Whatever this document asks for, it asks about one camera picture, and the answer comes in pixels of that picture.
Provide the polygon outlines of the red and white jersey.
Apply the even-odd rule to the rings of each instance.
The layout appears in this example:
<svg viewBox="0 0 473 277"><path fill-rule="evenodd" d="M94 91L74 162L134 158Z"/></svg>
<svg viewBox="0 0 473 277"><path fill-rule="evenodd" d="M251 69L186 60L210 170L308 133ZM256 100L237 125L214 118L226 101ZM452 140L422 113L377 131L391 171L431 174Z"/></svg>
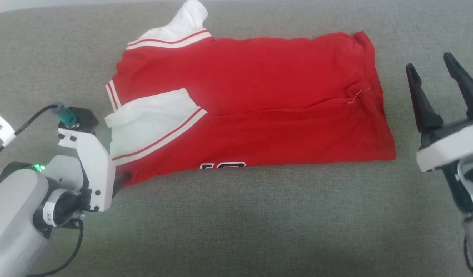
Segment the red and white jersey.
<svg viewBox="0 0 473 277"><path fill-rule="evenodd" d="M215 38L198 0L128 43L106 84L110 156L132 186L194 169L391 161L364 31Z"/></svg>

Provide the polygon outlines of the grey fabric sofa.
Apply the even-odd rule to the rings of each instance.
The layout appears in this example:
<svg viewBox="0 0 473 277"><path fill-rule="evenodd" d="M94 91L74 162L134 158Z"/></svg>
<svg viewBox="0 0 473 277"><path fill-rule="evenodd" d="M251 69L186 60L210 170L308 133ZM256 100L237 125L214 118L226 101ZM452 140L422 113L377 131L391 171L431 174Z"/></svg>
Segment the grey fabric sofa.
<svg viewBox="0 0 473 277"><path fill-rule="evenodd" d="M46 105L112 112L105 84L127 43L182 2L0 13L0 114L19 128ZM466 107L443 54L473 77L473 0L203 1L216 37L364 30L376 49L397 159L187 171L125 188L87 214L57 277L471 277L462 216L441 172L420 172L405 67L445 122Z"/></svg>

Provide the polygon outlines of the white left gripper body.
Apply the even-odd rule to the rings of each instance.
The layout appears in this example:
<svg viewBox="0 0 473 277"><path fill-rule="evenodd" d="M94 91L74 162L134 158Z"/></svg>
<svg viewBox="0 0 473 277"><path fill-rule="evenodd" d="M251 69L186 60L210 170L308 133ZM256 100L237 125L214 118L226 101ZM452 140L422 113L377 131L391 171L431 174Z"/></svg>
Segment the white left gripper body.
<svg viewBox="0 0 473 277"><path fill-rule="evenodd" d="M97 208L98 212L105 212L111 207L115 184L115 165L108 151L94 134L67 128L59 128L58 133L64 136L58 144L75 149L78 154L88 187L92 190L90 206Z"/></svg>

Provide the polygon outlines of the white and dark right gripper body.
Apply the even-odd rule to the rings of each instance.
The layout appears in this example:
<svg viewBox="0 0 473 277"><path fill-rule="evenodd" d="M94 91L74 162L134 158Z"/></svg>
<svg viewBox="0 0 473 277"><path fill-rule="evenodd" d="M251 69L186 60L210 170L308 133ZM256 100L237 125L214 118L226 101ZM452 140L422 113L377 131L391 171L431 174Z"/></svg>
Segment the white and dark right gripper body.
<svg viewBox="0 0 473 277"><path fill-rule="evenodd" d="M473 155L473 119L444 124L441 116L416 116L421 146L416 162L422 172Z"/></svg>

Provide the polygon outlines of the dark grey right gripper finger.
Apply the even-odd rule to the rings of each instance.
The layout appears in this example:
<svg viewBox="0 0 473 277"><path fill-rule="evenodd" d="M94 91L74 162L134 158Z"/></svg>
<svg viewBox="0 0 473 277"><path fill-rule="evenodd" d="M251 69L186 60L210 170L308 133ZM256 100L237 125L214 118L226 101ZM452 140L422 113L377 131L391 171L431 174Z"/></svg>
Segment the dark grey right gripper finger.
<svg viewBox="0 0 473 277"><path fill-rule="evenodd" d="M422 80L413 64L409 63L406 66L406 75L418 132L426 133L441 128L444 121L433 110L421 87Z"/></svg>
<svg viewBox="0 0 473 277"><path fill-rule="evenodd" d="M473 120L473 79L451 53L444 53L443 60L449 75L457 82L463 96L467 106L467 118Z"/></svg>

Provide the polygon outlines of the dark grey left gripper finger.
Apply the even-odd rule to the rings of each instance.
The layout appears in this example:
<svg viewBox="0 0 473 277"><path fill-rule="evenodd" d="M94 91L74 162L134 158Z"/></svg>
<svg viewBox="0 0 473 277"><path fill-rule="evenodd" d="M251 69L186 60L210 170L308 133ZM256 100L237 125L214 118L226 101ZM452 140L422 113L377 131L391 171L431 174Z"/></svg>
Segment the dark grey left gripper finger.
<svg viewBox="0 0 473 277"><path fill-rule="evenodd" d="M121 172L116 174L112 188L112 197L115 197L116 194L130 181L130 179L130 172Z"/></svg>

